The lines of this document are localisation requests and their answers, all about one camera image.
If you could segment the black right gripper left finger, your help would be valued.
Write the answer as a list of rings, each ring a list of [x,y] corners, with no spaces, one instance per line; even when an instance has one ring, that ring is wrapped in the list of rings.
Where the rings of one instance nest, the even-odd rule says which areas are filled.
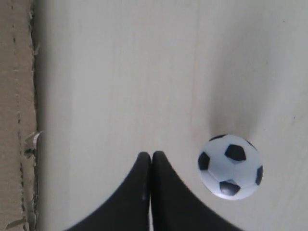
[[[148,231],[151,157],[138,154],[117,190],[69,231]]]

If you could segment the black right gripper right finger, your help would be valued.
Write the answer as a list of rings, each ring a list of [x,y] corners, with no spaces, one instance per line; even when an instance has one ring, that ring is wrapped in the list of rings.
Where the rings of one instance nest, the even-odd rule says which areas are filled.
[[[152,217],[155,231],[239,231],[183,183],[162,151],[152,157]]]

